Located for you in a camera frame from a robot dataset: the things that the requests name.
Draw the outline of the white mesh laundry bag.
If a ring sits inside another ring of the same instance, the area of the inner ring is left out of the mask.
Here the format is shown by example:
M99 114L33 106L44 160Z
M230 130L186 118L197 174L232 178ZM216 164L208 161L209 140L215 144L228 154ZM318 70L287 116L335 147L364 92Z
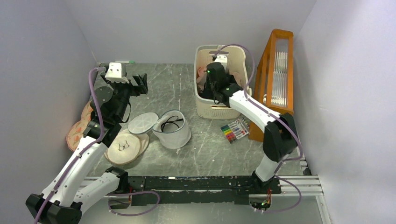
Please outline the white mesh laundry bag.
M179 110L169 110L162 116L155 112L146 112L133 118L128 123L132 134L144 134L150 131L168 149L178 149L185 146L191 139L188 121Z

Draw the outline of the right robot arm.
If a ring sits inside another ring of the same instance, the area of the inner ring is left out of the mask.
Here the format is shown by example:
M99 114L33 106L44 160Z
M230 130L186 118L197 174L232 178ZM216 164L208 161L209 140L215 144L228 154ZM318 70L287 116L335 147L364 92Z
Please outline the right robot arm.
M213 96L214 103L224 104L245 115L263 133L264 157L253 172L252 188L257 193L264 193L269 187L269 180L278 172L281 163L298 146L293 116L280 114L260 104L248 95L236 83L231 83L230 75L219 62L206 67L206 87Z

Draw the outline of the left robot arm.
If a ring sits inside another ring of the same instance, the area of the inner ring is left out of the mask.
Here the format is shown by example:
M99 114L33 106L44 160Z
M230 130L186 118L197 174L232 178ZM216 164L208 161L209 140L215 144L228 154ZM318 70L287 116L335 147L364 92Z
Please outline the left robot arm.
M119 133L130 98L148 93L147 75L113 78L103 75L106 86L91 91L91 119L61 172L25 204L37 224L77 224L98 200L109 194L128 194L132 188L127 171L110 167L93 183L81 188L94 163L109 149Z

